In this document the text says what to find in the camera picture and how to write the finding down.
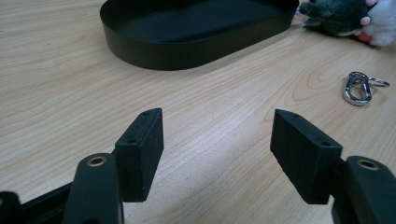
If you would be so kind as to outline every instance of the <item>light wood surface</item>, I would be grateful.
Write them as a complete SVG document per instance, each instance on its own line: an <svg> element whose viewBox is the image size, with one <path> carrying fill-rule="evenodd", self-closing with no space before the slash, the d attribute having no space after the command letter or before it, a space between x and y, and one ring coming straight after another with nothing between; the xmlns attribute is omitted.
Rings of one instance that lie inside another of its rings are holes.
<svg viewBox="0 0 396 224"><path fill-rule="evenodd" d="M23 203L73 180L110 152L136 116L163 109L165 148L148 200L126 223L332 223L308 205L270 152L276 108L298 113L396 173L396 44L370 48L304 28L197 68L143 69L114 56L105 0L0 2L0 189ZM391 87L364 107L342 97L360 71Z"/></svg>

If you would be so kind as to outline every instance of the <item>lobster clasp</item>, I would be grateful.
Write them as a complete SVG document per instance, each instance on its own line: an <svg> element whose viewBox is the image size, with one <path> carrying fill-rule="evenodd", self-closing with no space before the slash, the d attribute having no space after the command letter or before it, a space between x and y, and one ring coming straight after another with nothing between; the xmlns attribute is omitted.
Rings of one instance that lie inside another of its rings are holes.
<svg viewBox="0 0 396 224"><path fill-rule="evenodd" d="M356 97L352 94L352 88L361 85L362 98ZM344 99L352 105L367 105L372 100L370 87L389 87L389 83L374 77L367 77L360 72L352 72L349 74L349 79L344 91Z"/></svg>

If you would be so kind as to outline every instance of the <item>black container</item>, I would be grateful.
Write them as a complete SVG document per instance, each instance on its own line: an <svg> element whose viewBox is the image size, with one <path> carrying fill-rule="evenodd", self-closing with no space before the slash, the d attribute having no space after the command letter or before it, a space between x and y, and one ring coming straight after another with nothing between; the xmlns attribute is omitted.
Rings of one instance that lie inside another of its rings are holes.
<svg viewBox="0 0 396 224"><path fill-rule="evenodd" d="M298 0L108 0L107 44L127 63L179 70L286 31Z"/></svg>

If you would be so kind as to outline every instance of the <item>black tray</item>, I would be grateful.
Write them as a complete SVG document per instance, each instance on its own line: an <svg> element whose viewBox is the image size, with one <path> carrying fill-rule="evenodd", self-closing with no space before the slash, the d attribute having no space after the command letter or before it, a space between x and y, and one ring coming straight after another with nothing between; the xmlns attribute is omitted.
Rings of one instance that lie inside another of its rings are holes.
<svg viewBox="0 0 396 224"><path fill-rule="evenodd" d="M286 31L298 0L108 0L107 44L137 66L178 70L210 63Z"/></svg>

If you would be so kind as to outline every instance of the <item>metal carabiner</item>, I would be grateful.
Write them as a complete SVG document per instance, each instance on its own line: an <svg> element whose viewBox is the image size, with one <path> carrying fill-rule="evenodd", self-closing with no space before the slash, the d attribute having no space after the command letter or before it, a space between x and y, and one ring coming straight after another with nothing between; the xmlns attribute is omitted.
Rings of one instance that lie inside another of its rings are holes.
<svg viewBox="0 0 396 224"><path fill-rule="evenodd" d="M351 91L356 85L361 84L361 89L363 90L363 98L358 98L354 96ZM344 91L344 99L352 105L367 105L372 100L372 94L370 92L370 87L389 87L389 83L374 77L367 77L360 72L351 72L349 74L349 80L346 84L346 89Z"/></svg>

